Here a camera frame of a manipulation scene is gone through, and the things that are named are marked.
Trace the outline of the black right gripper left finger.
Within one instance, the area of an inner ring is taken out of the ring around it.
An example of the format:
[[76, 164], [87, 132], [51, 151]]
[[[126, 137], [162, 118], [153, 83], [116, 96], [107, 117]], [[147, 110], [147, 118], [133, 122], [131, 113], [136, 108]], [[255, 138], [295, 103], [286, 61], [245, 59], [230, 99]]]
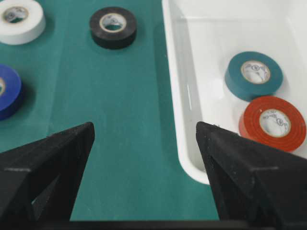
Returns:
[[0, 220], [69, 220], [94, 143], [86, 122], [0, 154]]

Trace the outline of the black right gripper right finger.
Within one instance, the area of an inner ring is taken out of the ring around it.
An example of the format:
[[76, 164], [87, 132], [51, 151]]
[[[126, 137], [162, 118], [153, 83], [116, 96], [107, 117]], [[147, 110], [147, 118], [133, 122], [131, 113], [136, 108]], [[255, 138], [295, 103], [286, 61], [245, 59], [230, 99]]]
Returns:
[[196, 140], [220, 219], [306, 221], [305, 158], [204, 122]]

